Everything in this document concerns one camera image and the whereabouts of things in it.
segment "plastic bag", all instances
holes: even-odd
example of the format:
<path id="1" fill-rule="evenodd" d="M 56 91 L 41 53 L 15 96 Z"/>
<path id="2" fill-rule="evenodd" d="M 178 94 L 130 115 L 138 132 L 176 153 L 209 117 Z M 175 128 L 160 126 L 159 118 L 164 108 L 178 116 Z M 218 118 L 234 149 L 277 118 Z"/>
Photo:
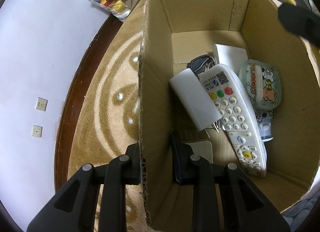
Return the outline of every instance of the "plastic bag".
<path id="1" fill-rule="evenodd" d="M 110 11 L 120 21 L 124 22 L 131 12 L 127 4 L 123 0 L 89 0 L 93 4 Z"/>

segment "wooden floor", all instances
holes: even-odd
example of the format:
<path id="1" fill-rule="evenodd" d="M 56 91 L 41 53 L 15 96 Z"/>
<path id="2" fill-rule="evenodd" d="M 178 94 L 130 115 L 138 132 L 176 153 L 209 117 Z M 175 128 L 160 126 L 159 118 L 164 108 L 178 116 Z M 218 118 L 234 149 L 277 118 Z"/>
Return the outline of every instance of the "wooden floor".
<path id="1" fill-rule="evenodd" d="M 110 15 L 89 45 L 70 85 L 57 134 L 54 184 L 56 191 L 67 181 L 69 157 L 79 114 L 91 80 L 122 22 Z"/>

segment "qr code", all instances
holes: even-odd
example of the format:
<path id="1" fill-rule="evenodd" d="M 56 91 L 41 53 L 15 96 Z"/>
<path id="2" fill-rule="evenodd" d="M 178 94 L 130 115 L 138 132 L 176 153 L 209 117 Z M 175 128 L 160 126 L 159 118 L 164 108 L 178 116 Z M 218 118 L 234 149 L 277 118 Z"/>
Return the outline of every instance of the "qr code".
<path id="1" fill-rule="evenodd" d="M 217 78 L 221 84 L 225 84 L 229 82 L 228 78 L 226 77 L 223 71 L 217 74 Z"/>

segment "cardboard box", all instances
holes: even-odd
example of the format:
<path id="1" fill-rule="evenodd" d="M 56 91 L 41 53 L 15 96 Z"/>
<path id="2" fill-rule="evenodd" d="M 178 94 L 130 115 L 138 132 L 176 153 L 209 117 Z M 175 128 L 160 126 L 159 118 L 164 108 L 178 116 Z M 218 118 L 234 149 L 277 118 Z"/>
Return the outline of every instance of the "cardboard box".
<path id="1" fill-rule="evenodd" d="M 282 78 L 275 138 L 266 143 L 267 176 L 250 178 L 279 211 L 308 191 L 320 154 L 320 90 L 303 41 L 280 25 L 271 0 L 149 0 L 143 38 L 139 143 L 153 229 L 191 231 L 193 188 L 172 182 L 169 134 L 194 126 L 168 81 L 191 59 L 212 54 L 215 43 L 246 49 L 249 58 L 274 65 Z M 226 134 L 208 132 L 213 162 L 238 164 Z"/>

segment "green button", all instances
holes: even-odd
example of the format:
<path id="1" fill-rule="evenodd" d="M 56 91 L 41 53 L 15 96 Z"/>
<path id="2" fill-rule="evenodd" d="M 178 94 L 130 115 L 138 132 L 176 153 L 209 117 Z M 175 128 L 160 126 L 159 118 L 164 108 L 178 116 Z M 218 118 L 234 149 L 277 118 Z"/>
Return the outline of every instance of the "green button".
<path id="1" fill-rule="evenodd" d="M 218 97 L 222 98 L 223 97 L 223 91 L 222 90 L 218 90 L 217 91 L 217 95 L 218 95 Z"/>

